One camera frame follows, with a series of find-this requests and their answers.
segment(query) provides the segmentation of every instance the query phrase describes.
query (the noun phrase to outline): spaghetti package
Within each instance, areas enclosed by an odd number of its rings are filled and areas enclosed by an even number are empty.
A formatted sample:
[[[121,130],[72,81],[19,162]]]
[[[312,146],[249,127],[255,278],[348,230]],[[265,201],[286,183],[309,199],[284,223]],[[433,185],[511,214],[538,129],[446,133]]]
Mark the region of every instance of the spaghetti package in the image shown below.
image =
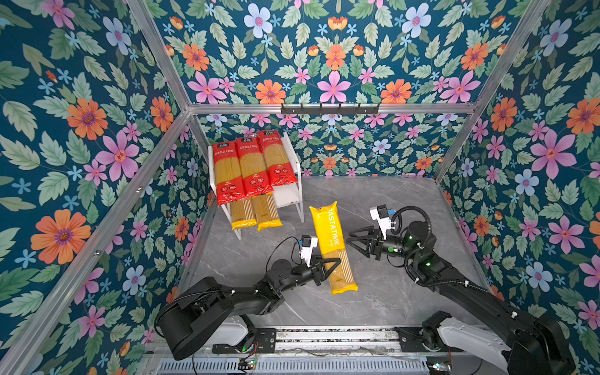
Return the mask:
[[[247,228],[256,225],[256,216],[250,199],[231,202],[231,229]]]
[[[341,294],[348,290],[358,290],[358,286],[352,277],[352,270],[346,254],[346,245],[341,231],[340,218],[337,214],[337,202],[331,206],[321,208],[311,207],[313,213],[314,230],[319,239],[319,247],[323,258],[340,258],[341,264],[336,268],[329,281],[331,282],[331,294]]]
[[[217,204],[223,205],[246,196],[235,142],[216,143],[212,146],[215,164]]]
[[[265,159],[255,137],[235,140],[239,155],[239,166],[244,179],[246,197],[255,197],[273,191],[266,171]]]
[[[298,180],[292,170],[290,160],[279,137],[277,130],[262,130],[258,132],[260,147],[265,157],[266,167],[272,186],[297,184]]]
[[[259,225],[259,232],[263,229],[275,228],[283,225],[279,219],[279,213],[277,212],[277,205],[275,204],[273,193],[253,197],[252,206],[254,207],[256,221]]]

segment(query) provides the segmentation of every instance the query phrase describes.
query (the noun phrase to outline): orange flower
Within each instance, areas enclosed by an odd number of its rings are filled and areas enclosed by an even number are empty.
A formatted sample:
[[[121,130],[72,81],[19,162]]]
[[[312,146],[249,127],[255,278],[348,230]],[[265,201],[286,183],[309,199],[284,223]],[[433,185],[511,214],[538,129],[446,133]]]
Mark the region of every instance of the orange flower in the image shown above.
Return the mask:
[[[600,212],[596,214],[596,218],[600,220]],[[598,248],[600,248],[600,223],[597,221],[592,221],[590,223],[590,233],[593,235],[597,235],[594,237],[593,241]]]
[[[178,288],[176,286],[171,288],[171,292],[167,295],[167,299],[166,299],[168,304],[173,302],[173,300],[175,299],[175,296],[177,295],[177,289]]]
[[[109,123],[105,120],[104,110],[98,108],[98,103],[81,98],[77,100],[77,104],[67,108],[67,112],[71,115],[67,117],[67,121],[71,128],[76,128],[75,134],[81,138],[87,136],[89,140],[97,139],[104,134],[104,129],[108,129]]]
[[[286,92],[282,91],[279,82],[273,83],[270,79],[264,83],[259,83],[256,86],[256,98],[261,104],[283,104],[283,99],[286,97]]]
[[[49,70],[46,70],[46,75],[48,76],[48,79],[53,81],[54,83],[58,83],[58,79],[56,79],[56,75],[54,73],[52,73]]]
[[[171,105],[163,97],[152,99],[150,114],[154,116],[154,125],[160,128],[161,131],[167,131],[171,127],[171,123],[173,122]]]
[[[430,158],[430,157],[424,157],[424,158],[419,159],[416,162],[415,167],[417,169],[425,170],[425,169],[431,167],[432,163],[433,163],[433,159],[432,158]]]
[[[187,59],[185,62],[197,71],[207,70],[211,64],[208,57],[206,57],[206,52],[202,48],[199,49],[195,44],[190,46],[186,44],[183,55],[184,59]]]
[[[498,17],[494,18],[494,20],[491,22],[491,28],[493,28],[493,29],[499,28],[500,26],[502,26],[505,19],[506,19],[505,16],[498,16]]]
[[[327,168],[328,170],[332,170],[333,168],[335,168],[335,164],[336,161],[334,158],[327,158],[323,160],[323,167]]]
[[[491,293],[496,296],[497,299],[501,299],[504,301],[504,295],[501,292],[498,292],[498,287],[495,285],[491,286]]]
[[[73,252],[79,251],[85,245],[84,238],[89,238],[91,232],[89,225],[83,225],[85,217],[76,212],[71,217],[71,211],[59,209],[54,212],[54,219],[44,216],[35,225],[43,234],[31,236],[31,248],[42,250],[38,258],[46,264],[56,260],[58,264],[65,264],[73,260]]]
[[[446,190],[444,190],[444,196],[446,197],[448,204],[452,206],[452,195]]]
[[[182,28],[184,28],[184,22],[181,19],[177,17],[171,17],[169,18],[169,20],[171,21],[171,25],[173,25],[173,27],[177,30],[181,30]]]
[[[589,134],[594,131],[594,125],[600,126],[600,98],[584,99],[577,103],[577,108],[571,108],[566,127],[573,128],[573,134]]]
[[[362,56],[365,53],[365,49],[363,48],[363,46],[357,44],[354,46],[352,53],[354,53],[355,56]]]
[[[183,241],[185,239],[185,236],[187,236],[187,232],[188,229],[190,228],[190,224],[189,221],[187,220],[187,217],[182,216],[179,218],[179,220],[177,221],[177,224],[175,225],[175,238],[178,241]]]
[[[381,92],[383,104],[404,104],[412,95],[412,88],[409,82],[404,82],[403,79],[398,79],[396,83],[390,82],[385,86],[385,90]]]
[[[332,30],[343,30],[348,25],[348,19],[346,17],[330,17],[327,24]]]
[[[129,353],[129,348],[131,348],[131,342],[130,341],[128,341],[125,344],[123,344],[123,346],[119,350],[119,355],[121,357],[126,356],[127,353]]]
[[[463,69],[473,70],[483,64],[484,59],[489,53],[487,47],[487,43],[484,43],[483,45],[481,43],[477,43],[473,46],[473,48],[467,49],[467,52],[464,53],[464,56],[460,61],[463,63]]]
[[[308,49],[308,54],[311,56],[317,56],[319,54],[319,48],[317,46],[312,46]]]
[[[341,45],[334,44],[329,48],[329,51],[325,54],[325,58],[327,61],[325,63],[331,70],[338,70],[341,66],[344,65],[344,58],[346,58],[346,53],[341,50]]]
[[[487,218],[481,215],[477,216],[475,219],[473,228],[475,229],[475,232],[482,237],[490,232],[490,224],[487,222]]]
[[[491,120],[493,122],[492,128],[499,132],[503,132],[506,128],[512,126],[512,123],[515,120],[512,118],[517,115],[517,107],[515,104],[517,102],[513,98],[504,98],[502,101],[494,107],[494,113],[491,115]]]

